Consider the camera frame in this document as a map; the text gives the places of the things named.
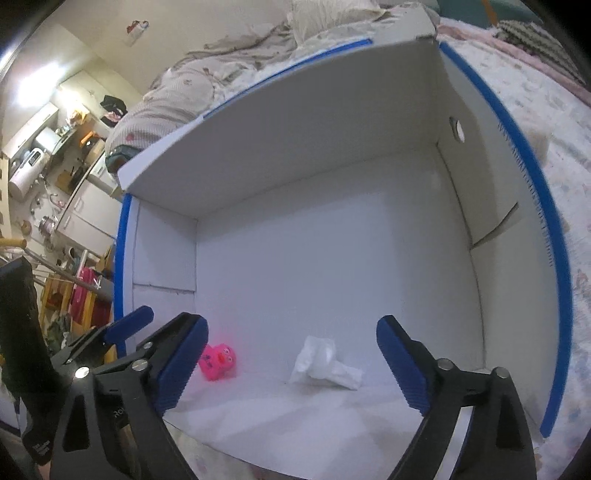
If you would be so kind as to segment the white plush toy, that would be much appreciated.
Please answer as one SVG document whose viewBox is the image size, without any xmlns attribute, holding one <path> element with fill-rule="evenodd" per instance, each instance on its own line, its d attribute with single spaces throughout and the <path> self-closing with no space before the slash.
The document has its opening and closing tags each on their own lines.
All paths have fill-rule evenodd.
<svg viewBox="0 0 591 480">
<path fill-rule="evenodd" d="M 363 370 L 339 361 L 334 340 L 308 336 L 295 359 L 290 383 L 338 386 L 356 391 L 362 386 Z"/>
</svg>

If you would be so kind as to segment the yellow wooden rack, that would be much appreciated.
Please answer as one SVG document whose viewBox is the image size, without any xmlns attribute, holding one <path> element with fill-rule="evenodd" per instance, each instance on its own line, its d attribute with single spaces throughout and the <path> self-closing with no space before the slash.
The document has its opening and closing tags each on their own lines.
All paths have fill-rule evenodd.
<svg viewBox="0 0 591 480">
<path fill-rule="evenodd" d="M 86 257 L 85 266 L 78 265 L 77 278 L 90 286 L 110 290 L 113 279 L 114 246 L 97 261 Z M 34 280 L 40 288 L 39 324 L 47 344 L 62 346 L 72 337 L 102 327 L 113 320 L 110 299 L 104 299 L 66 278 L 63 274 L 45 269 L 34 271 Z"/>
</svg>

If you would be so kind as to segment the metal pole stand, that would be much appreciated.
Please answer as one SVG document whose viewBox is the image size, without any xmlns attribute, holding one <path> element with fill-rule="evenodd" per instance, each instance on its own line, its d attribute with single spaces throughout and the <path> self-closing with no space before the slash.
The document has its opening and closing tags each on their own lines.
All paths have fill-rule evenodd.
<svg viewBox="0 0 591 480">
<path fill-rule="evenodd" d="M 71 283 L 74 283 L 75 285 L 78 285 L 81 288 L 88 290 L 91 293 L 96 294 L 103 301 L 113 301 L 114 286 L 112 282 L 107 280 L 100 280 L 98 282 L 92 281 L 91 283 L 85 282 L 77 276 L 71 275 L 63 269 L 60 269 L 50 261 L 46 260 L 44 257 L 30 250 L 27 247 L 27 241 L 25 239 L 1 238 L 0 242 L 1 248 L 20 249 L 25 255 L 28 255 L 36 262 L 51 270 L 56 275 L 63 277 L 64 279 L 70 281 Z"/>
</svg>

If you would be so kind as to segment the white kitchen cabinet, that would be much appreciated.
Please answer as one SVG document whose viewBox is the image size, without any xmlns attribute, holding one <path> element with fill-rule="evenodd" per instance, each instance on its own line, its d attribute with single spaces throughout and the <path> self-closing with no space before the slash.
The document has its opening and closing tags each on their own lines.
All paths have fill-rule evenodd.
<svg viewBox="0 0 591 480">
<path fill-rule="evenodd" d="M 75 187 L 56 234 L 64 243 L 102 257 L 116 240 L 121 206 L 122 193 L 102 153 Z"/>
</svg>

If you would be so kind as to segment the white water heater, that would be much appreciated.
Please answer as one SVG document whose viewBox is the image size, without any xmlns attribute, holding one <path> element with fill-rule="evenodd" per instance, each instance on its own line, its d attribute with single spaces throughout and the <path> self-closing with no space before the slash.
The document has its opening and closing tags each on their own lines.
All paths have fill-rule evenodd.
<svg viewBox="0 0 591 480">
<path fill-rule="evenodd" d="M 8 183 L 10 196 L 23 202 L 34 181 L 42 173 L 50 159 L 49 154 L 39 148 L 34 148 L 23 159 Z"/>
</svg>

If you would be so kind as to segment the blue white cardboard box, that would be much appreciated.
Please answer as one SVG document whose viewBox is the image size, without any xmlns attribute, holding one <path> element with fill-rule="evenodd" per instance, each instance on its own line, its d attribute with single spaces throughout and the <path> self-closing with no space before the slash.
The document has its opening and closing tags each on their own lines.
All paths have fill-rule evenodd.
<svg viewBox="0 0 591 480">
<path fill-rule="evenodd" d="M 238 355 L 166 412 L 188 436 L 295 477 L 386 478 L 421 421 L 377 345 L 389 314 L 438 357 L 506 368 L 527 425 L 551 434 L 572 336 L 558 210 L 424 9 L 267 75 L 119 179 L 117 309 L 197 313 Z M 363 370 L 359 390 L 290 383 L 308 336 Z"/>
</svg>

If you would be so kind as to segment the grey crumpled blanket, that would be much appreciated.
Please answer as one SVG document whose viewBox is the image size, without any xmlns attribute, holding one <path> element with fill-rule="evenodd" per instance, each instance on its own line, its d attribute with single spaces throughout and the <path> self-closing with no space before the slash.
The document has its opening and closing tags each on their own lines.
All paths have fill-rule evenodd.
<svg viewBox="0 0 591 480">
<path fill-rule="evenodd" d="M 286 21 L 249 27 L 187 53 L 162 72 L 111 130 L 105 150 L 141 151 L 197 119 L 267 65 L 281 62 L 297 42 Z"/>
</svg>

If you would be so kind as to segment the cream fluffy scrunchie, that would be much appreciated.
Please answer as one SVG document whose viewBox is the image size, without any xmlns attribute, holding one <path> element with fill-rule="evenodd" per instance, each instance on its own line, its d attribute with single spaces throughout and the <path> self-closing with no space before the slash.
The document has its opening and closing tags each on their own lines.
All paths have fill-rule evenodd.
<svg viewBox="0 0 591 480">
<path fill-rule="evenodd" d="M 525 136 L 534 152 L 538 163 L 543 166 L 548 161 L 548 152 L 550 146 L 549 133 L 538 126 L 530 126 L 525 131 Z"/>
</svg>

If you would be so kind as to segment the patterned white bed sheet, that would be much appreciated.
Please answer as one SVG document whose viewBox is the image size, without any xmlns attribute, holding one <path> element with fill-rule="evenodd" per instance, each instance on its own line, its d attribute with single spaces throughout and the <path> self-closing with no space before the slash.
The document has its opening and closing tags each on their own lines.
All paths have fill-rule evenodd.
<svg viewBox="0 0 591 480">
<path fill-rule="evenodd" d="M 525 134 L 550 135 L 542 166 L 559 211 L 573 289 L 573 340 L 566 390 L 551 436 L 536 448 L 541 479 L 590 476 L 590 94 L 514 45 L 448 18 L 438 27 L 484 78 Z"/>
</svg>

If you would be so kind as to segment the black white patterned blanket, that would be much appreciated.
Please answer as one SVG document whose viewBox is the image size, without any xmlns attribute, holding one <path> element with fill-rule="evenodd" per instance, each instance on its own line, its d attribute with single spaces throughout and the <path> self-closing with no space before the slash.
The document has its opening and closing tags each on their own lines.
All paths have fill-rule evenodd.
<svg viewBox="0 0 591 480">
<path fill-rule="evenodd" d="M 496 37 L 514 45 L 557 70 L 581 86 L 587 87 L 579 68 L 562 44 L 534 22 L 501 20 Z"/>
</svg>

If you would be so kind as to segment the floral pillow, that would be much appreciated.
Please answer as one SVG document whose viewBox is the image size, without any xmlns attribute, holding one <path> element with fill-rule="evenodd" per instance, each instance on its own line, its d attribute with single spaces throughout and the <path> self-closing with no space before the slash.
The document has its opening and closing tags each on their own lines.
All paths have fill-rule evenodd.
<svg viewBox="0 0 591 480">
<path fill-rule="evenodd" d="M 298 0 L 291 2 L 287 23 L 297 43 L 341 25 L 375 21 L 386 10 L 370 0 Z"/>
</svg>

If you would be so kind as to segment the teal headboard cushion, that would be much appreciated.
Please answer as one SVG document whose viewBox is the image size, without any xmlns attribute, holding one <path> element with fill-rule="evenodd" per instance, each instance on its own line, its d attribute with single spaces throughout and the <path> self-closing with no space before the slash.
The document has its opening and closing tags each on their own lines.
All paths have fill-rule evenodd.
<svg viewBox="0 0 591 480">
<path fill-rule="evenodd" d="M 485 4 L 481 0 L 439 0 L 444 17 L 463 21 L 482 28 L 492 25 Z M 522 1 L 491 0 L 490 5 L 498 20 L 519 20 L 540 23 L 539 17 Z"/>
</svg>

